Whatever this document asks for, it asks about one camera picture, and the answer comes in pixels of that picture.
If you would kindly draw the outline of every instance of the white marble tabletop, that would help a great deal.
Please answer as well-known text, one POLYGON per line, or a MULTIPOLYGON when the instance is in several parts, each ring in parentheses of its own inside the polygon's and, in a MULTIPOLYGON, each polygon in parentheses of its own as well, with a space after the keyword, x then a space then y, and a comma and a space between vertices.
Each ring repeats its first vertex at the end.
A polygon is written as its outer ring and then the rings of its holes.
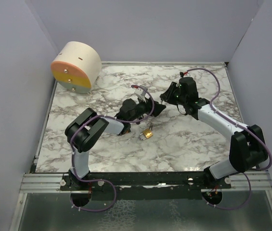
MULTIPOLYGON (((70 92, 57 85, 49 114, 36 172, 67 172, 71 149, 65 128, 86 108, 98 114, 114 116, 127 98, 136 100, 131 84, 144 85, 154 100, 179 80, 179 72, 196 66, 104 66, 91 95, 70 92)), ((241 120, 233 92, 222 65, 201 66, 213 71, 221 85, 214 104, 236 120, 241 120)), ((192 71, 199 97, 210 100, 216 93, 215 79, 204 71, 192 71)), ((92 172, 198 171, 229 155, 230 142, 209 125, 189 115, 181 115, 176 106, 167 104, 158 116, 140 125, 131 125, 123 136, 103 134, 91 149, 92 172), (141 141, 139 134, 153 125, 153 137, 141 141)))

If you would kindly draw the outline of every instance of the wooden cylinder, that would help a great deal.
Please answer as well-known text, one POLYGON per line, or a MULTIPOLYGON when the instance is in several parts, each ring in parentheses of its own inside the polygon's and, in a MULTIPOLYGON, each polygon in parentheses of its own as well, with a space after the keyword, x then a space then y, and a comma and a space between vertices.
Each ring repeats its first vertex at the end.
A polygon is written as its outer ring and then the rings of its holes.
POLYGON ((82 42, 68 42, 51 63, 54 78, 76 93, 87 93, 102 69, 98 53, 82 42))

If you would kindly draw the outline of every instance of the white wall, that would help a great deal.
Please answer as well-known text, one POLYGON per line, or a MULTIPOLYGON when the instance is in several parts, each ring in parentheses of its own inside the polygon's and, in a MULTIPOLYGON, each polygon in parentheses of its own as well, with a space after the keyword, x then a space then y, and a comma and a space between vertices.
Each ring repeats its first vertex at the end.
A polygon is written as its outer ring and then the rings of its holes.
POLYGON ((244 120, 262 127, 272 152, 272 0, 265 0, 251 23, 229 72, 244 120))
POLYGON ((60 50, 89 44, 103 61, 226 62, 262 0, 28 0, 60 50))
POLYGON ((0 231, 9 228, 46 113, 55 57, 23 0, 0 1, 0 231))

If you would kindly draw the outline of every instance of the brass padlock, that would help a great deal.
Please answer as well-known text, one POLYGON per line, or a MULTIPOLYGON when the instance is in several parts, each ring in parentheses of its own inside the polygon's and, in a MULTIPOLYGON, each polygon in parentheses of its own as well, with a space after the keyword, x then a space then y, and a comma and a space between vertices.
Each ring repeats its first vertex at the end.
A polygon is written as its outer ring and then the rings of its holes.
POLYGON ((152 131, 150 130, 150 129, 146 129, 146 130, 144 130, 141 134, 140 134, 140 136, 139 136, 139 139, 140 140, 146 140, 146 139, 148 139, 148 138, 151 138, 153 136, 153 133, 152 133, 152 131))

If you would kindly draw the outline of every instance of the cable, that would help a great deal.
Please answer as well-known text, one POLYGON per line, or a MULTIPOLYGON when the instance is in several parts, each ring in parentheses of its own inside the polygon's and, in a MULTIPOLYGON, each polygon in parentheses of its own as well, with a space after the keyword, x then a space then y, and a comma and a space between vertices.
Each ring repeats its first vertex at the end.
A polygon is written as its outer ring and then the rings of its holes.
POLYGON ((203 71, 206 71, 206 72, 209 72, 216 80, 217 82, 217 86, 218 86, 218 90, 217 90, 217 93, 216 95, 210 100, 209 102, 209 105, 211 107, 211 109, 216 112, 216 114, 218 114, 220 117, 224 118, 226 121, 230 122, 231 124, 245 130, 246 132, 248 132, 253 138, 255 138, 263 147, 264 149, 266 150, 268 156, 269 156, 269 163, 266 167, 263 167, 263 168, 258 168, 257 170, 258 171, 264 171, 264 170, 267 170, 269 169, 271 166, 272 166, 272 154, 271 154, 271 151, 268 149, 268 147, 265 145, 265 143, 258 137, 256 136, 254 133, 252 133, 250 130, 248 130, 247 128, 245 128, 244 126, 240 125, 240 124, 237 124, 236 122, 234 122, 233 120, 229 119, 228 117, 224 116, 222 113, 220 113, 214 106, 213 106, 213 101, 219 96, 220 94, 220 83, 219 83, 219 80, 217 79, 216 75, 211 72, 210 70, 207 70, 205 68, 192 68, 192 69, 189 69, 187 70, 184 74, 186 75, 188 72, 190 71, 194 71, 194 70, 203 70, 203 71))
POLYGON ((211 207, 213 207, 213 208, 221 209, 221 210, 228 210, 228 211, 230 211, 230 210, 236 210, 236 209, 240 209, 240 208, 244 207, 244 206, 247 205, 247 204, 249 203, 249 201, 250 201, 251 194, 252 194, 252 190, 251 190, 251 183, 250 183, 250 180, 249 180, 248 176, 247 176, 245 173, 243 173, 243 174, 244 174, 244 176, 246 177, 246 179, 247 179, 247 181, 248 181, 249 194, 248 194, 248 198, 247 198, 241 205, 238 205, 238 206, 236 206, 236 207, 221 207, 221 206, 213 205, 213 204, 209 203, 203 196, 202 196, 202 199, 203 199, 204 201, 206 201, 207 205, 209 205, 209 206, 211 206, 211 207))
POLYGON ((111 187, 113 188, 114 190, 114 198, 113 198, 113 201, 110 203, 110 205, 108 205, 106 208, 102 208, 102 209, 88 209, 88 208, 83 208, 83 207, 77 207, 74 205, 72 199, 71 199, 71 203, 72 203, 72 208, 75 207, 77 208, 79 211, 80 210, 83 210, 83 211, 88 211, 88 212, 103 212, 103 211, 106 211, 108 210, 109 208, 111 208, 115 202, 116 202, 116 199, 117 199, 117 191, 116 191, 116 188, 114 186, 114 184, 108 180, 103 180, 103 179, 99 179, 99 180, 83 180, 79 177, 79 175, 77 174, 77 171, 76 171, 76 168, 75 168, 75 148, 73 146, 73 143, 74 143, 74 139, 75 137, 77 136, 77 134, 85 127, 87 126, 90 122, 92 122, 93 120, 97 119, 97 118, 100 118, 100 117, 104 117, 104 118, 109 118, 109 119, 113 119, 113 120, 117 120, 119 122, 122 122, 122 123, 138 123, 138 122, 142 122, 144 120, 146 120, 154 111, 154 99, 152 97, 152 95, 143 87, 141 86, 138 86, 138 85, 132 85, 131 86, 132 88, 140 88, 142 90, 144 90, 145 93, 147 93, 149 96, 150 96, 150 99, 152 101, 152 110, 150 111, 150 113, 142 118, 142 119, 139 119, 139 120, 134 120, 134 121, 125 121, 125 120, 120 120, 120 119, 116 119, 114 117, 111 117, 111 116, 104 116, 104 115, 96 115, 94 117, 92 117, 91 119, 89 119, 87 122, 85 122, 82 126, 80 126, 80 128, 74 133, 74 135, 72 136, 72 138, 70 139, 70 145, 71 145, 71 148, 72 148, 72 169, 74 171, 74 175, 76 177, 77 180, 81 181, 81 182, 85 182, 85 183, 91 183, 91 182, 97 182, 97 181, 103 181, 103 182, 106 182, 108 184, 111 185, 111 187))

